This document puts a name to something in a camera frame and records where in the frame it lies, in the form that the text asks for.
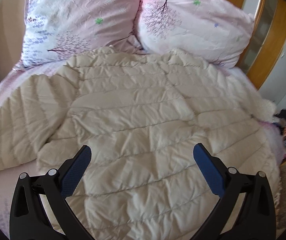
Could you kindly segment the pink floral pillow right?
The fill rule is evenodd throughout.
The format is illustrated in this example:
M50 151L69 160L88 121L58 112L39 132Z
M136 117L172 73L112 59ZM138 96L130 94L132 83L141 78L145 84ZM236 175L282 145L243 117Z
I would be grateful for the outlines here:
M233 68L250 42L253 15L227 0L141 0L135 31L144 51L182 49Z

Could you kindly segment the pink floral pillow left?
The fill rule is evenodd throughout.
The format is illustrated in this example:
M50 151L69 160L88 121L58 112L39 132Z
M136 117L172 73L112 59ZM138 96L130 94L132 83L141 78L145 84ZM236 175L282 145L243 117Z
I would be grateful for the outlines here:
M134 35L140 0L26 0L20 67L32 68L113 46L138 54Z

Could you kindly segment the pink floral pillow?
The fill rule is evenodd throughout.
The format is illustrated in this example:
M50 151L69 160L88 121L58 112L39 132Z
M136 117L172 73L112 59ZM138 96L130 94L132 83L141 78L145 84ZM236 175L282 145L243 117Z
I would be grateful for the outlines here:
M144 51L182 49L233 68L250 42L253 15L227 0L141 0L135 31Z
M140 0L26 0L20 67L32 68L113 46L138 54L134 35Z

